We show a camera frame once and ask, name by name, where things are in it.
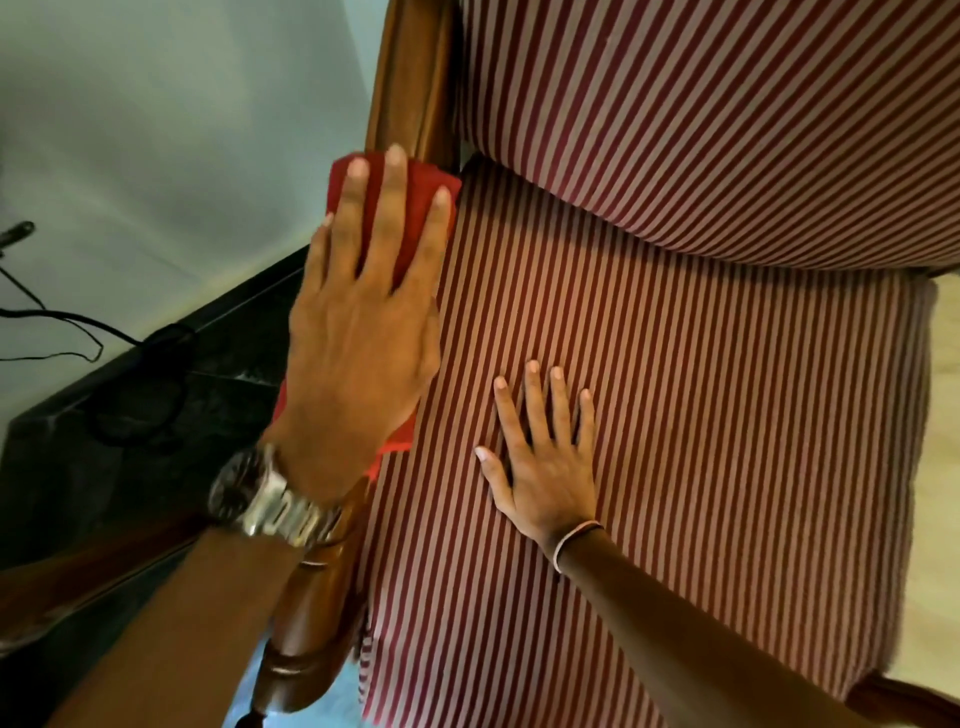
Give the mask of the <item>silver metal wristwatch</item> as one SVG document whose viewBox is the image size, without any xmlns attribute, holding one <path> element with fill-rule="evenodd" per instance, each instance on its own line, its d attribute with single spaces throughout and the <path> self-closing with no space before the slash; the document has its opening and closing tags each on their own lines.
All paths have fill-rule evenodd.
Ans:
<svg viewBox="0 0 960 728">
<path fill-rule="evenodd" d="M 246 537 L 271 537 L 295 549 L 311 549 L 338 528 L 343 508 L 322 508 L 293 490 L 276 455 L 271 444 L 235 453 L 211 485 L 206 512 L 218 525 Z"/>
</svg>

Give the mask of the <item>thin white wrist band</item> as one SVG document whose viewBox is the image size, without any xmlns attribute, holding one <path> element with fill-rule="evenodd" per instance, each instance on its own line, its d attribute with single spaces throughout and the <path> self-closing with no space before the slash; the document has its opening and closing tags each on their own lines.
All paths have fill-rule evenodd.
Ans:
<svg viewBox="0 0 960 728">
<path fill-rule="evenodd" d="M 579 537 L 584 536 L 588 533 L 591 533 L 597 529 L 603 529 L 602 524 L 598 520 L 596 519 L 585 520 L 583 522 L 578 523 L 576 526 L 570 528 L 557 540 L 556 544 L 554 545 L 550 553 L 550 563 L 554 571 L 558 575 L 564 574 L 560 566 L 560 559 L 566 546 L 568 546 L 572 541 L 578 539 Z"/>
</svg>

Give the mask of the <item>red white striped back cushion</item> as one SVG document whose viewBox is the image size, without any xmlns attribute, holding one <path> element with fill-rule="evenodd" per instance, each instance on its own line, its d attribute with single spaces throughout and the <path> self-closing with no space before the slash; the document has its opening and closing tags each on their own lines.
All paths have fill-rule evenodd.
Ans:
<svg viewBox="0 0 960 728">
<path fill-rule="evenodd" d="M 960 0 L 461 0 L 462 137 L 663 248 L 960 265 Z"/>
</svg>

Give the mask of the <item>red white striped seat cushion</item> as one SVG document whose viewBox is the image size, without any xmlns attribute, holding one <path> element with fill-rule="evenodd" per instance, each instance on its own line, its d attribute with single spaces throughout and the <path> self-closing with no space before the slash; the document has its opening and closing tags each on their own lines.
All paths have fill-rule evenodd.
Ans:
<svg viewBox="0 0 960 728">
<path fill-rule="evenodd" d="M 492 384 L 597 411 L 599 521 L 669 589 L 836 698 L 888 663 L 927 417 L 932 280 L 642 243 L 486 159 L 463 173 L 443 360 L 374 491 L 364 719 L 663 728 L 609 632 L 492 504 Z"/>
</svg>

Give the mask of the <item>brown wooden chair frame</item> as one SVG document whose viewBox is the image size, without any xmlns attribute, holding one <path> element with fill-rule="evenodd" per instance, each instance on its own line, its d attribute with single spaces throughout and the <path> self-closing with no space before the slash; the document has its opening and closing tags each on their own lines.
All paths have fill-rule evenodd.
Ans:
<svg viewBox="0 0 960 728">
<path fill-rule="evenodd" d="M 462 137 L 458 116 L 464 70 L 460 2 L 390 0 L 366 132 L 367 152 L 385 151 L 388 146 L 399 144 L 413 161 L 453 170 L 459 162 L 459 141 L 473 146 Z M 530 184 L 522 176 L 475 149 L 478 153 L 466 167 L 474 160 L 487 160 Z M 644 244 L 668 253 L 751 268 L 828 273 L 904 271 L 926 276 L 935 287 L 935 276 L 960 267 L 833 270 L 755 265 L 666 249 L 611 225 Z M 931 345 L 929 351 L 930 365 Z M 390 455 L 386 460 L 412 452 L 417 418 L 390 443 Z M 343 515 L 344 524 L 334 533 L 332 540 L 315 548 L 294 573 L 275 613 L 272 634 L 257 674 L 250 707 L 246 715 L 236 721 L 234 728 L 264 728 L 266 718 L 305 710 L 328 691 L 357 648 L 362 651 L 360 689 L 364 716 L 363 653 L 370 600 L 363 559 L 376 486 L 382 469 L 383 466 L 378 464 L 373 466 L 369 484 L 359 483 L 349 496 Z M 906 580 L 892 653 L 899 632 L 905 592 Z M 911 685 L 905 678 L 898 682 L 883 678 L 882 673 L 886 671 L 890 659 L 880 670 L 866 675 L 843 698 L 850 698 L 857 709 L 882 722 L 902 720 L 915 722 L 923 728 L 960 728 L 960 687 L 946 687 L 935 692 L 932 687 Z"/>
</svg>

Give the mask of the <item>person's right forearm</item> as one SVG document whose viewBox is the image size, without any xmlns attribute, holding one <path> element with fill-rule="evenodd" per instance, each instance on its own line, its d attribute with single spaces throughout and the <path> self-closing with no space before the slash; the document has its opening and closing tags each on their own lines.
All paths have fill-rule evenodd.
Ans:
<svg viewBox="0 0 960 728">
<path fill-rule="evenodd" d="M 667 728 L 878 728 L 631 563 L 602 529 L 556 555 Z"/>
</svg>

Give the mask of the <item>person's left forearm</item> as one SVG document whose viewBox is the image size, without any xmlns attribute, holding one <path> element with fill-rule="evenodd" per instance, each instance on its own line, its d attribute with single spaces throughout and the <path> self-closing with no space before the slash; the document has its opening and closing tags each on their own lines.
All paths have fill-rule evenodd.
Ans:
<svg viewBox="0 0 960 728">
<path fill-rule="evenodd" d="M 45 728 L 221 728 L 306 550 L 211 528 Z"/>
</svg>

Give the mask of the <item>person's right hand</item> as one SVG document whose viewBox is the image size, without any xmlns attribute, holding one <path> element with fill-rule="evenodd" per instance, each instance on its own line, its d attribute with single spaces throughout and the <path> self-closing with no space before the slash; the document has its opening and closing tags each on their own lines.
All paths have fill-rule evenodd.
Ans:
<svg viewBox="0 0 960 728">
<path fill-rule="evenodd" d="M 597 494 L 594 459 L 580 459 L 577 454 L 578 403 L 577 408 L 572 409 L 564 370 L 553 367 L 545 376 L 550 400 L 544 400 L 553 440 L 545 451 L 534 452 L 531 448 L 527 417 L 524 426 L 512 392 L 502 376 L 494 380 L 493 397 L 509 460 L 507 466 L 503 465 L 516 503 L 515 514 L 502 515 L 523 536 L 534 541 L 550 560 L 557 541 L 570 528 L 596 520 Z"/>
</svg>

